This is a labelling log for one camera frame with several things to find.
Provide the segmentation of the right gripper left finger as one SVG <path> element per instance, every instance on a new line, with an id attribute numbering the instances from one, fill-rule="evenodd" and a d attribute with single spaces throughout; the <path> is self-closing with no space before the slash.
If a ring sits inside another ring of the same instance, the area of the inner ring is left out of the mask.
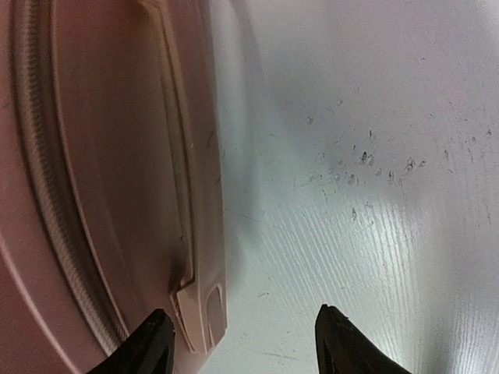
<path id="1" fill-rule="evenodd" d="M 91 374 L 173 373 L 175 328 L 163 309 L 155 309 Z"/>

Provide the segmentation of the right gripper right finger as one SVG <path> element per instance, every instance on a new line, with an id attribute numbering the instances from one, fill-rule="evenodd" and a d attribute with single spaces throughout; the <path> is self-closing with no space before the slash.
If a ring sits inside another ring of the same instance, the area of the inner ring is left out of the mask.
<path id="1" fill-rule="evenodd" d="M 334 306 L 324 304 L 320 307 L 315 339 L 320 373 L 409 374 Z"/>

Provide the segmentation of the pink hard-shell suitcase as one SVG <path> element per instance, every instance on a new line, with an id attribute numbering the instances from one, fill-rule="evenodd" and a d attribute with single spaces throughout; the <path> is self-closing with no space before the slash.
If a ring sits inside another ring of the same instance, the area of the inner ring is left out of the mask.
<path id="1" fill-rule="evenodd" d="M 1 4 L 1 370 L 91 373 L 155 310 L 227 329 L 204 1 Z"/>

